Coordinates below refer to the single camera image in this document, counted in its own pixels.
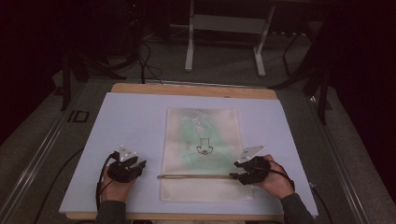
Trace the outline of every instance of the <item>person's left hand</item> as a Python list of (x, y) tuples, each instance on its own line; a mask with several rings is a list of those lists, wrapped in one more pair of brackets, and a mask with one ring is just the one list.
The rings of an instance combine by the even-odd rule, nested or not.
[(131, 190), (132, 186), (134, 185), (136, 179), (131, 180), (131, 182), (129, 183), (120, 183), (108, 177), (107, 171), (108, 171), (108, 166), (106, 167), (105, 172), (103, 174), (104, 178), (101, 187), (102, 193), (100, 195), (102, 202), (119, 201), (126, 203), (126, 200), (128, 198), (128, 193)]

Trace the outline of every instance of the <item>white board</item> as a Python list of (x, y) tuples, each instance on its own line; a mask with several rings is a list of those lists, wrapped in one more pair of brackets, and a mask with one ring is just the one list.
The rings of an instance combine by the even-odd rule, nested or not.
[(318, 215), (284, 110), (278, 100), (135, 93), (106, 95), (60, 212), (96, 212), (95, 188), (107, 156), (120, 145), (137, 152), (147, 166), (127, 202), (128, 213), (282, 215), (280, 202), (254, 187), (253, 200), (238, 203), (173, 203), (160, 200), (166, 110), (169, 107), (236, 109), (244, 147), (266, 146), (287, 170), (307, 210)]

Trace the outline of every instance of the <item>chair leg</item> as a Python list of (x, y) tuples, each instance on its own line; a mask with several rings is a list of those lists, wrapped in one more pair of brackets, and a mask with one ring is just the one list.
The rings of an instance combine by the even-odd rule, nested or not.
[(289, 77), (290, 77), (290, 70), (289, 70), (289, 67), (288, 67), (288, 62), (286, 62), (286, 52), (288, 52), (288, 50), (290, 49), (291, 45), (293, 45), (294, 41), (296, 41), (297, 37), (298, 37), (298, 35), (296, 35), (296, 36), (290, 41), (290, 43), (288, 44), (288, 46), (286, 47), (285, 51), (283, 51), (283, 54), (282, 54), (282, 61), (283, 61), (283, 64), (285, 64), (286, 73), (288, 73), (288, 76), (289, 76)]

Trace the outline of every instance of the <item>metal stand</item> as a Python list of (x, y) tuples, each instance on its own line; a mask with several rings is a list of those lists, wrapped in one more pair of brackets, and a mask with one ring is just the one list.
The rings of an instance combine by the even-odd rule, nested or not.
[(281, 90), (289, 85), (300, 81), (304, 78), (308, 77), (308, 81), (306, 82), (303, 93), (307, 96), (314, 96), (315, 92), (320, 87), (320, 95), (319, 95), (319, 104), (318, 104), (318, 116), (321, 122), (326, 125), (325, 119), (325, 110), (326, 110), (326, 99), (327, 99), (327, 90), (329, 87), (329, 77), (330, 77), (330, 68), (312, 68), (308, 71), (292, 76), (290, 79), (277, 84), (275, 86), (269, 86), (270, 90)]
[(83, 53), (78, 53), (74, 51), (69, 51), (64, 55), (62, 73), (63, 73), (63, 86), (58, 89), (57, 94), (63, 96), (62, 111), (65, 111), (70, 103), (71, 99), (71, 83), (70, 83), (70, 71), (73, 70), (74, 75), (78, 81), (87, 82), (89, 79), (89, 74), (86, 70), (86, 65), (96, 68), (101, 73), (113, 79), (126, 79), (126, 77), (121, 77), (107, 68), (103, 67), (101, 64), (91, 60), (88, 56)]
[(194, 0), (190, 0), (189, 45), (187, 48), (186, 65), (184, 69), (186, 72), (190, 72), (192, 70), (194, 29), (238, 32), (261, 35), (260, 43), (253, 48), (253, 52), (258, 75), (260, 77), (264, 77), (265, 71), (264, 65), (262, 64), (262, 47), (264, 45), (265, 38), (268, 35), (268, 30), (274, 12), (275, 7), (271, 7), (266, 20), (200, 15), (194, 14)]

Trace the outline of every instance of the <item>person's right hand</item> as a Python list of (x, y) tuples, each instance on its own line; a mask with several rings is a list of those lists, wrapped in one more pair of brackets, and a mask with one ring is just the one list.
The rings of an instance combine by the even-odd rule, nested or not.
[[(264, 156), (264, 158), (270, 162), (271, 170), (275, 170), (285, 174), (284, 169), (280, 165), (273, 162), (274, 159), (271, 155), (266, 155)], [(268, 191), (268, 193), (278, 198), (279, 200), (294, 193), (294, 189), (291, 186), (289, 180), (284, 176), (273, 172), (270, 172), (262, 182), (256, 183), (254, 185), (265, 189), (266, 191)]]

